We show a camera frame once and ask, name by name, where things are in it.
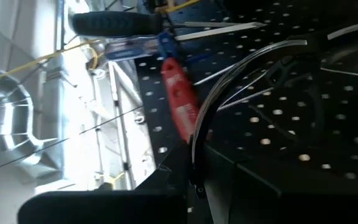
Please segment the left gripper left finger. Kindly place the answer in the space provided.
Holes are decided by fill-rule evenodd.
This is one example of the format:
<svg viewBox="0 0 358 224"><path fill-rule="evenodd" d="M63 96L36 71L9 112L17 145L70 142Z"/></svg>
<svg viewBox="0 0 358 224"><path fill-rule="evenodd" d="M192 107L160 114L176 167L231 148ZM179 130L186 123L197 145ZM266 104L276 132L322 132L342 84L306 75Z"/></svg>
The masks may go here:
<svg viewBox="0 0 358 224"><path fill-rule="evenodd" d="M55 191L32 197L19 224L186 223L190 149L182 141L134 190Z"/></svg>

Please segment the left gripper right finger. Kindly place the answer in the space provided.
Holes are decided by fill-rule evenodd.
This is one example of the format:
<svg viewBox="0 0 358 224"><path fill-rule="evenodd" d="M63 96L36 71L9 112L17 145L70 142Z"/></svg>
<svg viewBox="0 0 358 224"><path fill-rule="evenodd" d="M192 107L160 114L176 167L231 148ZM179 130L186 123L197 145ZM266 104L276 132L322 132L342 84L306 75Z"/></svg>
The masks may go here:
<svg viewBox="0 0 358 224"><path fill-rule="evenodd" d="M215 223L358 223L358 181L244 152L203 149Z"/></svg>

